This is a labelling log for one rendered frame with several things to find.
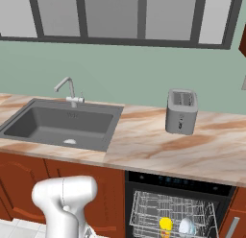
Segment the red-brown cupboard door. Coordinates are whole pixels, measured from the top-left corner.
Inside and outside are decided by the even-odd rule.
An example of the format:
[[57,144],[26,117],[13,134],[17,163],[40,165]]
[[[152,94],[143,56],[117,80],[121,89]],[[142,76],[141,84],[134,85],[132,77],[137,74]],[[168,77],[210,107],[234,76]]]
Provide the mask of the red-brown cupboard door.
[[234,228],[232,238],[246,238],[246,188],[237,187],[235,189],[232,201],[219,228],[219,238],[226,238],[234,218],[238,218],[239,221]]
[[125,173],[123,170],[77,164],[52,159],[45,160],[50,178],[91,176],[98,185],[93,202],[85,208],[88,224],[98,235],[125,238]]
[[26,155],[0,153],[0,218],[45,223],[32,201],[34,185],[48,179],[44,160]]

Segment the black dishwasher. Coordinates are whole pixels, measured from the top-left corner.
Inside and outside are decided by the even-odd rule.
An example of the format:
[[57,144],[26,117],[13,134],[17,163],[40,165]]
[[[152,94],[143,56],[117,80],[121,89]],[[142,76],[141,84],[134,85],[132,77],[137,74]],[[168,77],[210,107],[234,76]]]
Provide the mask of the black dishwasher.
[[135,191],[212,202],[214,204],[215,218],[219,234],[219,228],[221,227],[235,188],[230,185],[219,183],[127,171],[125,173],[126,238],[134,238],[132,234],[133,228],[129,225],[129,221]]

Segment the yellow cup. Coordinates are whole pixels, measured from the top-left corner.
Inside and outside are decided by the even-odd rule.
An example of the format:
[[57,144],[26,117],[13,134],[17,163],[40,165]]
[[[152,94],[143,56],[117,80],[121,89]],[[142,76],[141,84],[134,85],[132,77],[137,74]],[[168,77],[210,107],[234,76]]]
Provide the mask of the yellow cup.
[[173,222],[168,217],[162,217],[160,219],[160,236],[161,238],[169,238],[170,231],[172,230]]

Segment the white and blue bowl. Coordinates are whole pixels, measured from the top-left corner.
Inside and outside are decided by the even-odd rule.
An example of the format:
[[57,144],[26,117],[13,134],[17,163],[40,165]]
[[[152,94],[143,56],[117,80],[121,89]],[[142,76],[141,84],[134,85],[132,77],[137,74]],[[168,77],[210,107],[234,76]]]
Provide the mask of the white and blue bowl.
[[181,238],[190,238],[196,234],[196,228],[189,218],[183,218],[179,225],[179,233]]

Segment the grey toaster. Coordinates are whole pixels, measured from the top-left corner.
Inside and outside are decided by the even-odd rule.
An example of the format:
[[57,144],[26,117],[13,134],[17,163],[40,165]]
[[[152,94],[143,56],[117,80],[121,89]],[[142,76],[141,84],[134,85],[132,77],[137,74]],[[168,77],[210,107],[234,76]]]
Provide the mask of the grey toaster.
[[198,113],[197,95],[192,90],[172,88],[168,92],[165,130],[192,135]]

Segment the silver tap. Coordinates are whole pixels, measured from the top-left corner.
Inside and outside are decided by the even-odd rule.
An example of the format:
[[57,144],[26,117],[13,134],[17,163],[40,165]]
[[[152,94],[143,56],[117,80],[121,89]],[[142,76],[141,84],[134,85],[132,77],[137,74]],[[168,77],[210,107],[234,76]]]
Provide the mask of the silver tap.
[[59,82],[54,87],[54,91],[55,92],[58,92],[60,90],[60,88],[65,83],[68,83],[68,85],[69,85],[69,91],[70,91],[70,95],[68,97],[66,97],[65,100],[67,102],[70,102],[72,107],[77,107],[78,104],[82,104],[85,101],[85,98],[84,97],[76,97],[75,96],[74,85],[73,85],[72,79],[70,77],[65,77],[61,82]]

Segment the dark grey sink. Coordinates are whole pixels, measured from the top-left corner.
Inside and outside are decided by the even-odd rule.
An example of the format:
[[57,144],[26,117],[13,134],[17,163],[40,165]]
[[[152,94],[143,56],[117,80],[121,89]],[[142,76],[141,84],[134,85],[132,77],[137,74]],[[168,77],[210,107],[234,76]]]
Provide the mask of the dark grey sink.
[[105,152],[123,107],[32,99],[0,126],[0,138]]

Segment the dark grey framed window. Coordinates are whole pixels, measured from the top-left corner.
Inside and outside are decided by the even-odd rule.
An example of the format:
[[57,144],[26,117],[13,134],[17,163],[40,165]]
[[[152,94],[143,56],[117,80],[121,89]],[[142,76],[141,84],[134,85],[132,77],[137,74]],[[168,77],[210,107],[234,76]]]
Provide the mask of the dark grey framed window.
[[0,0],[0,40],[229,49],[242,0]]

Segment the red-brown wall cupboard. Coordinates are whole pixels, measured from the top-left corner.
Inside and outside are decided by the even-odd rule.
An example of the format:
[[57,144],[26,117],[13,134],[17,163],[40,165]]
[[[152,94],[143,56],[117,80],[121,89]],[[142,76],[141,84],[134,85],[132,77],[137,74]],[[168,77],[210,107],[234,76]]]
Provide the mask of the red-brown wall cupboard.
[[238,50],[246,58],[246,30],[242,34]]

